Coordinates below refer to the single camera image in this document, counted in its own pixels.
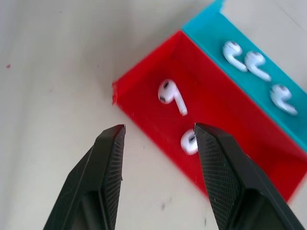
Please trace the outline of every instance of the earbud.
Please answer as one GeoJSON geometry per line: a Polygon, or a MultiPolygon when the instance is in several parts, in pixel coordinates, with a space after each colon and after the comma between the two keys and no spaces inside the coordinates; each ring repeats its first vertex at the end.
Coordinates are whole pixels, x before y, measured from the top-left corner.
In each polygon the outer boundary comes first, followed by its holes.
{"type": "Polygon", "coordinates": [[[264,81],[271,81],[271,77],[266,72],[260,70],[258,66],[265,63],[264,56],[256,51],[249,51],[245,56],[245,65],[248,70],[264,81]]]}
{"type": "Polygon", "coordinates": [[[181,138],[180,144],[182,149],[188,155],[193,155],[198,151],[196,136],[193,129],[189,129],[187,132],[185,132],[181,138]]]}
{"type": "Polygon", "coordinates": [[[181,115],[185,116],[188,114],[188,110],[184,104],[183,98],[176,84],[172,80],[167,79],[161,83],[158,90],[158,96],[159,100],[164,104],[169,104],[175,100],[181,115]]]}
{"type": "Polygon", "coordinates": [[[287,87],[283,85],[272,86],[271,99],[273,103],[281,110],[284,110],[285,112],[291,115],[297,115],[297,110],[292,105],[289,105],[288,103],[285,102],[291,99],[291,97],[292,94],[287,87]]]}
{"type": "Polygon", "coordinates": [[[238,43],[233,42],[233,41],[226,42],[224,47],[223,47],[223,54],[224,54],[224,57],[226,58],[226,60],[231,65],[236,67],[238,70],[240,70],[242,72],[246,72],[248,70],[242,62],[235,59],[235,56],[239,56],[239,55],[242,54],[242,49],[238,45],[238,43]]]}

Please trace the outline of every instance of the red plastic tray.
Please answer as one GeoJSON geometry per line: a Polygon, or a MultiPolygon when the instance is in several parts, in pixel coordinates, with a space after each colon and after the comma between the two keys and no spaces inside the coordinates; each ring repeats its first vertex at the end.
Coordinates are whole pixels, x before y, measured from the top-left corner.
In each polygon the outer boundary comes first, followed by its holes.
{"type": "Polygon", "coordinates": [[[180,146],[202,122],[231,133],[289,200],[307,171],[306,154],[213,61],[179,31],[113,84],[117,104],[206,194],[198,154],[180,146]],[[162,104],[158,87],[172,79],[188,108],[162,104]]]}

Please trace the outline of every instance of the white tabletop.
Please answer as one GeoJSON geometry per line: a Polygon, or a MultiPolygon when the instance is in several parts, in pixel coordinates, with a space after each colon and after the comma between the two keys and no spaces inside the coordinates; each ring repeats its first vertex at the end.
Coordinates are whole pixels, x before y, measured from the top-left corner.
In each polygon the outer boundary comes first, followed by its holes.
{"type": "MultiPolygon", "coordinates": [[[[208,1],[0,1],[0,229],[40,230],[102,130],[126,124],[117,230],[216,230],[202,193],[116,106],[111,83],[208,1]]],[[[307,90],[306,0],[226,16],[307,90]]],[[[307,183],[290,206],[307,228],[307,183]]]]}

